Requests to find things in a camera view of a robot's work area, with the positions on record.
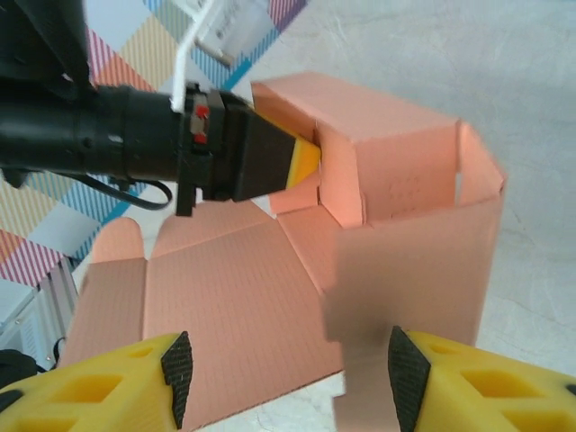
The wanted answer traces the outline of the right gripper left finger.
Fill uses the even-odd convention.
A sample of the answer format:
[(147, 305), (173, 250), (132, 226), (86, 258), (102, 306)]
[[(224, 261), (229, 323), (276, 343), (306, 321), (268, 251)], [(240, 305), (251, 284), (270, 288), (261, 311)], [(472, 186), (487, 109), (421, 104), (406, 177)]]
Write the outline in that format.
[(1, 390), (3, 431), (177, 431), (193, 376), (187, 332), (153, 337)]

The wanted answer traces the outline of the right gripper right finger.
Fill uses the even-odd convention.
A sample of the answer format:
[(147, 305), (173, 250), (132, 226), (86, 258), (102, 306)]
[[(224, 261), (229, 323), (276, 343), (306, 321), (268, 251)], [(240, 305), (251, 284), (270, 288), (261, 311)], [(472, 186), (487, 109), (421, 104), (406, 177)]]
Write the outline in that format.
[(573, 431), (574, 377), (396, 326), (389, 376), (402, 431)]

